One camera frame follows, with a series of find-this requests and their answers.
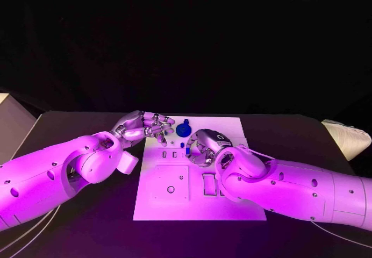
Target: robotic hand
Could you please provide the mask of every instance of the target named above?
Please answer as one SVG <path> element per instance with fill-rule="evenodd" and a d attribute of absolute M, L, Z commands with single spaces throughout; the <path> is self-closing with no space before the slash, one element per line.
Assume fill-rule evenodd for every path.
<path fill-rule="evenodd" d="M 199 156 L 190 155 L 194 141 Z M 291 218 L 372 231 L 372 179 L 278 160 L 243 145 L 232 147 L 226 136 L 209 129 L 196 131 L 186 147 L 191 163 L 207 167 L 214 162 L 219 189 L 229 200 L 248 199 Z"/>
<path fill-rule="evenodd" d="M 115 168 L 129 174 L 138 159 L 122 149 L 144 137 L 167 145 L 174 120 L 134 111 L 109 132 L 49 146 L 0 166 L 0 231 L 34 219 L 69 200 L 89 184 L 99 183 Z"/>

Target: blue cap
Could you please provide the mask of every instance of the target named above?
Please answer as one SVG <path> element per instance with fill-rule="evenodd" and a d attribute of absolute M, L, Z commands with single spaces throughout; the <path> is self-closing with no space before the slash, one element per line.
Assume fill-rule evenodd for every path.
<path fill-rule="evenodd" d="M 187 119 L 184 119 L 183 124 L 177 125 L 175 134 L 178 137 L 187 137 L 191 134 L 191 127 L 188 126 Z"/>

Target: mounting hole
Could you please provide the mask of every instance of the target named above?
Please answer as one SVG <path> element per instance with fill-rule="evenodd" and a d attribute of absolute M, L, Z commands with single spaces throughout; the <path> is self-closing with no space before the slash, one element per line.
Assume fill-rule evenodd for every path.
<path fill-rule="evenodd" d="M 54 180 L 54 173 L 50 170 L 46 172 L 46 175 L 51 180 Z"/>
<path fill-rule="evenodd" d="M 170 194 L 174 192 L 174 187 L 173 187 L 173 186 L 170 186 L 170 187 L 167 188 L 167 192 L 168 192 Z"/>
<path fill-rule="evenodd" d="M 10 194 L 17 197 L 18 196 L 18 192 L 14 188 L 10 189 Z"/>
<path fill-rule="evenodd" d="M 315 179 L 311 180 L 311 186 L 317 187 L 317 180 Z"/>

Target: table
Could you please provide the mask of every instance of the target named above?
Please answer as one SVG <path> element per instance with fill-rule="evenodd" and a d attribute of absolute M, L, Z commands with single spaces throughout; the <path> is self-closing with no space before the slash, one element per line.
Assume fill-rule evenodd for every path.
<path fill-rule="evenodd" d="M 15 157 L 80 135 L 111 129 L 124 113 L 46 112 Z M 240 117 L 249 147 L 353 175 L 321 123 L 299 115 L 187 114 Z M 308 221 L 265 212 L 266 221 L 132 221 L 144 141 L 128 152 L 139 162 L 131 175 L 113 172 L 89 185 L 59 209 L 46 230 L 17 254 L 21 257 L 372 257 L 372 249 L 325 233 Z M 38 219 L 0 232 L 8 243 Z M 10 256 L 33 238 L 30 233 L 0 254 Z M 372 245 L 372 232 L 346 225 L 320 224 L 327 230 Z"/>

